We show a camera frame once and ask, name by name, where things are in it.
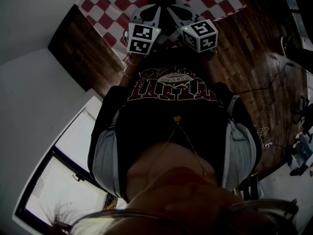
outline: checkered tablecloth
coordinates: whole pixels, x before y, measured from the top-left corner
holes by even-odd
[[[223,19],[246,6],[244,0],[177,0],[178,4],[192,7],[198,14],[212,21]],[[80,0],[77,5],[100,36],[112,48],[119,59],[127,56],[123,32],[133,12],[148,0]],[[160,37],[158,42],[177,39],[177,32]]]

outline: wooden floor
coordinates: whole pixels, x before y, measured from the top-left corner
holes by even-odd
[[[236,93],[266,87],[284,68],[280,35],[300,43],[296,25],[285,0],[246,0],[247,8],[215,23],[219,31],[218,55],[210,66],[219,81]],[[122,66],[102,38],[77,8],[72,8],[49,45],[65,69],[85,90],[94,88],[104,96],[117,85]],[[307,97],[306,74],[286,67],[268,90],[241,94],[256,129],[268,127],[263,142],[276,138],[281,146],[294,143],[301,126],[291,123],[290,109],[299,110],[300,96]],[[284,162],[284,149],[263,149],[257,166],[263,178]]]

